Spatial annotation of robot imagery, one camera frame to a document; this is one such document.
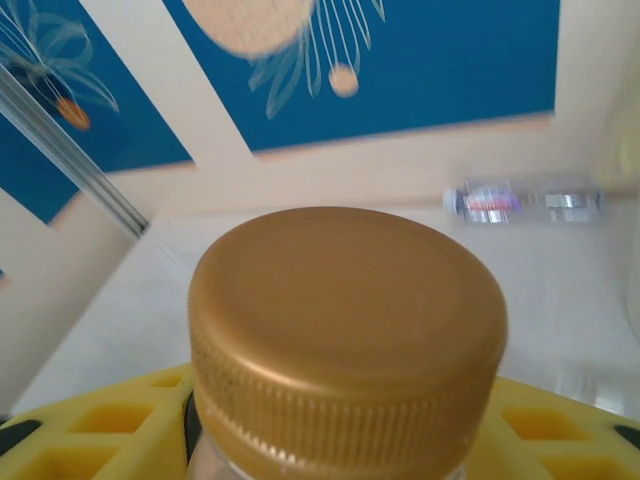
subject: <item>water bottle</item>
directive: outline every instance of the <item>water bottle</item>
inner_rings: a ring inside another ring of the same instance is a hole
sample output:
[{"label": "water bottle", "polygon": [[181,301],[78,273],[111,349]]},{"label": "water bottle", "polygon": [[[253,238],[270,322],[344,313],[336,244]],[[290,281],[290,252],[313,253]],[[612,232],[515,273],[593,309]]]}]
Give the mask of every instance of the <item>water bottle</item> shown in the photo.
[{"label": "water bottle", "polygon": [[602,190],[588,176],[469,180],[444,192],[443,205],[468,223],[598,220]]}]

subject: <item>white line drawing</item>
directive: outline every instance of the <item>white line drawing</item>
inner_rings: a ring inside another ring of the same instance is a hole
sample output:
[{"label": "white line drawing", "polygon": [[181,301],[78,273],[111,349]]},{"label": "white line drawing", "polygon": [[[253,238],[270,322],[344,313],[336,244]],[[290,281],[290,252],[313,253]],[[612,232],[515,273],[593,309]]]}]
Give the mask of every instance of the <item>white line drawing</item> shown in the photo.
[{"label": "white line drawing", "polygon": [[38,12],[33,0],[0,0],[0,41],[0,63],[75,128],[91,124],[80,100],[119,112],[112,93],[87,69],[93,45],[82,24]]},{"label": "white line drawing", "polygon": [[371,49],[366,1],[385,22],[383,0],[183,0],[215,43],[252,65],[251,91],[271,82],[269,119],[291,98],[303,72],[315,97],[327,64],[336,95],[357,93],[361,45]]}]

